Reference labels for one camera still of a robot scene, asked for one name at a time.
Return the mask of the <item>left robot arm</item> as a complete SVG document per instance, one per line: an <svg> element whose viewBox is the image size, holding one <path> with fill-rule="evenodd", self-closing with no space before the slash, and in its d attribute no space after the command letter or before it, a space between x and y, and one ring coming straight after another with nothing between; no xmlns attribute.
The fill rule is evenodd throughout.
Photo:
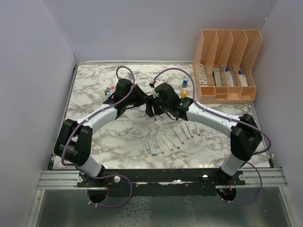
<svg viewBox="0 0 303 227"><path fill-rule="evenodd" d="M86 117L63 122L54 154L89 174L88 181L95 187L104 182L104 167L91 155L92 136L107 123L119 118L128 106L145 104L145 94L138 85L128 79L120 79L114 93L102 105Z"/></svg>

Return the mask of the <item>magenta cap marker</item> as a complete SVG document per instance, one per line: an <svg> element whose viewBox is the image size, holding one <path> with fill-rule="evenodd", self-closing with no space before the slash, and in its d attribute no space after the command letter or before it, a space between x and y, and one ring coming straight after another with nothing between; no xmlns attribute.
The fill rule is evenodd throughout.
<svg viewBox="0 0 303 227"><path fill-rule="evenodd" d="M155 135L155 138L156 138L156 141L157 141L157 143L158 143L158 145L159 145L159 149L160 149L161 153L164 154L164 150L163 150L162 144L161 144L161 142L160 142L158 136Z"/></svg>

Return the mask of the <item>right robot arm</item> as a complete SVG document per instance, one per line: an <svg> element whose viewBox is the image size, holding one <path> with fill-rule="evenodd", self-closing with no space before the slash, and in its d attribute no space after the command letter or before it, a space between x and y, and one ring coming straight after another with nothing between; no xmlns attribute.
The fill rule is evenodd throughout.
<svg viewBox="0 0 303 227"><path fill-rule="evenodd" d="M229 115L207 108L192 98L180 98L168 83L158 85L145 101L145 113L149 117L171 114L177 120L206 125L230 138L231 152L217 174L223 185L234 180L236 171L251 159L262 141L261 131L251 115Z"/></svg>

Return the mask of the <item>brown cap marker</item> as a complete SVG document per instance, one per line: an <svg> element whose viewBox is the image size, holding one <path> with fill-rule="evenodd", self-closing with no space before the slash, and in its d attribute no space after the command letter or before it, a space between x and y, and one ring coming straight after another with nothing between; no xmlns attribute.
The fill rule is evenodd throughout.
<svg viewBox="0 0 303 227"><path fill-rule="evenodd" d="M185 121L185 125L186 125L186 128L188 130L188 133L189 133L190 137L193 138L194 136L192 134L192 131L191 131L190 127L189 127L189 124L186 121Z"/></svg>

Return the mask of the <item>light blue cap marker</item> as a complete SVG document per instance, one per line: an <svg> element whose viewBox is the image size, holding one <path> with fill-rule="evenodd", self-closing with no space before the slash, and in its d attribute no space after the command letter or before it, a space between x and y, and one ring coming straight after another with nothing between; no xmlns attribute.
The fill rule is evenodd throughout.
<svg viewBox="0 0 303 227"><path fill-rule="evenodd" d="M156 153L155 150L154 150L152 141L151 141L151 139L150 139L149 136L147 137L147 141L148 141L148 144L149 144L149 147L150 147L150 150L151 150L152 155L156 157L156 156L157 156L157 153Z"/></svg>

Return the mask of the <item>green cap marker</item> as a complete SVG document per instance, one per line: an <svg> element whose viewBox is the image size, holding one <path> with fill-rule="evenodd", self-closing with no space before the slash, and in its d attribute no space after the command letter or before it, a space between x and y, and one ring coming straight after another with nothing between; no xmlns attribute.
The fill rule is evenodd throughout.
<svg viewBox="0 0 303 227"><path fill-rule="evenodd" d="M198 127L198 124L196 122L194 122L194 126L195 126L195 129L196 129L196 133L198 136L201 136L201 132L200 132L200 129Z"/></svg>
<svg viewBox="0 0 303 227"><path fill-rule="evenodd" d="M145 157L148 157L147 149L146 149L146 144L145 144L145 137L142 138L143 142L143 150L144 150L144 155Z"/></svg>

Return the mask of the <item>pink cap marker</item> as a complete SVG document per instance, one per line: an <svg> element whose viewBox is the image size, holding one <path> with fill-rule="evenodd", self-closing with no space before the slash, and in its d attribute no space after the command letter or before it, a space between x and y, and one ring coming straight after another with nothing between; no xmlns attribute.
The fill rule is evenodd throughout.
<svg viewBox="0 0 303 227"><path fill-rule="evenodd" d="M171 145L168 143L168 141L164 138L163 135L160 135L160 137L162 138L163 142L165 143L165 145L168 147L168 149L170 151L173 151L173 148L171 147Z"/></svg>

